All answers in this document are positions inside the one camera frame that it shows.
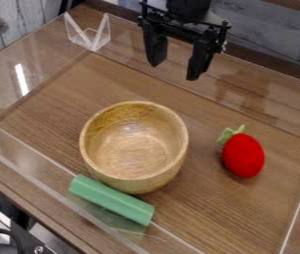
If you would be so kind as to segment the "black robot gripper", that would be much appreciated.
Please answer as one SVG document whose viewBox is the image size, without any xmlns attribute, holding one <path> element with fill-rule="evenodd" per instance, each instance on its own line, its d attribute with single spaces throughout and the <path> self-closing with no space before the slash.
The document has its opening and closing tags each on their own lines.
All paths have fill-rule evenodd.
<svg viewBox="0 0 300 254">
<path fill-rule="evenodd" d="M 230 22 L 211 10 L 211 0 L 139 0 L 147 62 L 156 66 L 167 57 L 167 38 L 194 41 L 186 80 L 207 70 L 214 53 L 224 49 Z"/>
</svg>

